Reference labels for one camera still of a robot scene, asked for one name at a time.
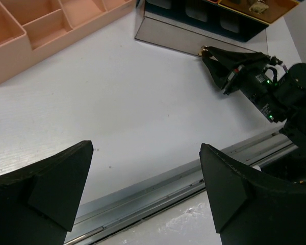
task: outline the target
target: white floor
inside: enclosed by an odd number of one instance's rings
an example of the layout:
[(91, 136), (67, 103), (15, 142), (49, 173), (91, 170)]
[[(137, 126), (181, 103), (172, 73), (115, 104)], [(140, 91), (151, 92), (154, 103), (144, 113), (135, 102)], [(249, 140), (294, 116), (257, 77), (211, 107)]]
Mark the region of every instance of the white floor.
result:
[(222, 245), (206, 192), (98, 245)]

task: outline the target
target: pink organizer tray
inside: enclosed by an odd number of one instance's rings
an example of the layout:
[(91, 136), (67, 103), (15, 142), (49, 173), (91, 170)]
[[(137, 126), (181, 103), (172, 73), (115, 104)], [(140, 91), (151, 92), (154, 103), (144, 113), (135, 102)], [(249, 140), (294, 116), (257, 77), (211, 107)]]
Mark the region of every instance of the pink organizer tray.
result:
[(135, 0), (0, 0), (0, 83), (130, 13)]

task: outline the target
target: white tabletop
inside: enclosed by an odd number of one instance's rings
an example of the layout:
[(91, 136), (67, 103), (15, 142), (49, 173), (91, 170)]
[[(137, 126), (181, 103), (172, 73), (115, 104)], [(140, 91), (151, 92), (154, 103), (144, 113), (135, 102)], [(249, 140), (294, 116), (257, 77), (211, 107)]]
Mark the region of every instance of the white tabletop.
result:
[[(82, 204), (222, 149), (270, 124), (240, 92), (223, 95), (199, 58), (136, 42), (135, 13), (0, 85), (0, 175), (81, 140), (95, 152)], [(300, 62), (283, 19), (270, 55)]]

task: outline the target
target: organizer compartment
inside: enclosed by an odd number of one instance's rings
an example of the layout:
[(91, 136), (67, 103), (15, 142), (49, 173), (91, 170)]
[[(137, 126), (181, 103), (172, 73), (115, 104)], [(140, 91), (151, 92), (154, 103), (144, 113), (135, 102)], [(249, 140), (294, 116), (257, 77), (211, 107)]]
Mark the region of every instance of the organizer compartment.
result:
[(172, 0), (171, 3), (170, 9), (166, 9), (155, 1), (146, 0), (145, 10), (240, 42), (249, 41), (268, 27), (203, 0)]
[(61, 8), (59, 0), (1, 0), (1, 2), (21, 25)]
[(80, 26), (106, 12), (103, 0), (61, 0), (61, 2), (73, 27)]
[(222, 7), (230, 8), (266, 23), (275, 22), (299, 4), (292, 0), (264, 0), (269, 8), (262, 14), (258, 14), (249, 10), (254, 2), (254, 0), (221, 0), (219, 4)]
[(30, 39), (32, 49), (39, 48), (72, 30), (61, 9), (23, 27)]
[(23, 34), (22, 28), (0, 4), (0, 45)]

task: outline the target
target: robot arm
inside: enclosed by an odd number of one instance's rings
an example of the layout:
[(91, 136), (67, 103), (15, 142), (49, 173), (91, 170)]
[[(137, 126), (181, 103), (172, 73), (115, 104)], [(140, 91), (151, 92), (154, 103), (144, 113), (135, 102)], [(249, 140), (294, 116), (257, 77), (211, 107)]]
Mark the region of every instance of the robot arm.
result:
[[(270, 122), (287, 120), (280, 132), (298, 147), (306, 148), (306, 64), (295, 64), (287, 70), (281, 60), (263, 53), (236, 53), (207, 46), (199, 55), (224, 94), (240, 90)], [(286, 72), (279, 81), (276, 65)], [(273, 79), (265, 74), (268, 69)]]

